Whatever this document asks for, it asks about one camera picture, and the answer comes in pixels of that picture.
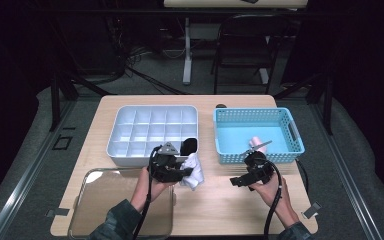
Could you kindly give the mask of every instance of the dark gray sleeve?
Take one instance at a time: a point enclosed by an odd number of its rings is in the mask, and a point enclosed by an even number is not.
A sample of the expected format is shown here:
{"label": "dark gray sleeve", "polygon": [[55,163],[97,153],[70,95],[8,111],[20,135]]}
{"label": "dark gray sleeve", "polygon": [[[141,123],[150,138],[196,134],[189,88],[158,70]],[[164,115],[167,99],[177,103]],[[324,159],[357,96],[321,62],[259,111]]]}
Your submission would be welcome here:
{"label": "dark gray sleeve", "polygon": [[297,222],[281,232],[277,238],[278,240],[313,240],[313,235],[308,229],[302,224]]}
{"label": "dark gray sleeve", "polygon": [[133,230],[142,215],[130,204],[123,200],[107,213],[104,223],[99,225],[88,239],[128,240],[133,238]]}

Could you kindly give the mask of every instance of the person's left hand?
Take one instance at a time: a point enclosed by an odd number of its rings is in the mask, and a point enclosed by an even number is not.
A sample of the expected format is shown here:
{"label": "person's left hand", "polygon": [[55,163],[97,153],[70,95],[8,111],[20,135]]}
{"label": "person's left hand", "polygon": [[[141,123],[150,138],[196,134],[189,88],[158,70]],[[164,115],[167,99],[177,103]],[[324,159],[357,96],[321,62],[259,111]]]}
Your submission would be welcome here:
{"label": "person's left hand", "polygon": [[[167,182],[162,183],[158,182],[155,179],[152,179],[151,185],[151,202],[153,202],[157,197],[169,186],[173,186],[177,182]],[[130,203],[138,211],[142,212],[143,207],[145,206],[146,195],[148,194],[148,185],[149,185],[149,172],[147,167],[143,167],[139,174],[138,182],[136,183],[136,188],[133,193]]]}

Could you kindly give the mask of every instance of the light blue plastic basket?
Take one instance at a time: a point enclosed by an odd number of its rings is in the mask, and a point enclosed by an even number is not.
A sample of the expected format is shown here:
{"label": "light blue plastic basket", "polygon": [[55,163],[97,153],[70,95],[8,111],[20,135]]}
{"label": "light blue plastic basket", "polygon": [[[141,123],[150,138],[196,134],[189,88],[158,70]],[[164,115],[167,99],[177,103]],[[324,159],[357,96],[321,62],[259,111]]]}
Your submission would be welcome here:
{"label": "light blue plastic basket", "polygon": [[221,164],[243,163],[249,141],[267,145],[267,159],[290,163],[304,153],[298,129],[287,108],[217,108],[213,113],[215,141]]}

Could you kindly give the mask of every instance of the white compartment tray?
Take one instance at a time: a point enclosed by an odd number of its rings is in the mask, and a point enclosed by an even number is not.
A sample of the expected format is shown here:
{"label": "white compartment tray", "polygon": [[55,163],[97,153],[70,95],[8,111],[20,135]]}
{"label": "white compartment tray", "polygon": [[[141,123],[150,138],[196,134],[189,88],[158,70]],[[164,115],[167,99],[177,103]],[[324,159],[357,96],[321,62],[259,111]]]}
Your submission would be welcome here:
{"label": "white compartment tray", "polygon": [[198,112],[194,106],[128,105],[117,113],[107,154],[117,166],[147,166],[155,147],[170,142],[180,152],[182,142],[188,138],[198,139]]}

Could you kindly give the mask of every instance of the pink object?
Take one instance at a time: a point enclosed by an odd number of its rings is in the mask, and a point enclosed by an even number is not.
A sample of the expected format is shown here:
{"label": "pink object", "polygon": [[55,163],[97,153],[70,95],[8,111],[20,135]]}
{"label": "pink object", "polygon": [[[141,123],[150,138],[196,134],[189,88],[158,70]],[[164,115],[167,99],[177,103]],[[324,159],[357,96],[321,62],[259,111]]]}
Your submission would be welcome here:
{"label": "pink object", "polygon": [[[249,141],[249,145],[251,145],[251,147],[258,146],[258,145],[260,145],[262,143],[263,142],[261,142],[261,140],[258,137],[253,137],[253,138],[251,138],[251,141]],[[262,153],[266,153],[267,147],[266,146],[262,146],[259,149],[257,149],[257,151],[262,152]]]}

